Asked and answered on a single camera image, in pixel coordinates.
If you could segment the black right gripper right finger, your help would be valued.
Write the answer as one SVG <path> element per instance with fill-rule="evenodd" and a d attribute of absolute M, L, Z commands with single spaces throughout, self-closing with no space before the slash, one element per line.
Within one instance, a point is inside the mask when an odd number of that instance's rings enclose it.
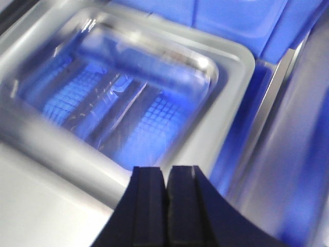
<path fill-rule="evenodd" d="M 282 246 L 234 209 L 197 166 L 172 167 L 169 246 Z"/>

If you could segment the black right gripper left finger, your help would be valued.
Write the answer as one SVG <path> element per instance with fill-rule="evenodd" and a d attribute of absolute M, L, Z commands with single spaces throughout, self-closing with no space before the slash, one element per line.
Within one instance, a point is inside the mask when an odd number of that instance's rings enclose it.
<path fill-rule="evenodd" d="M 134 167 L 95 246 L 166 246 L 168 197 L 158 167 Z"/>

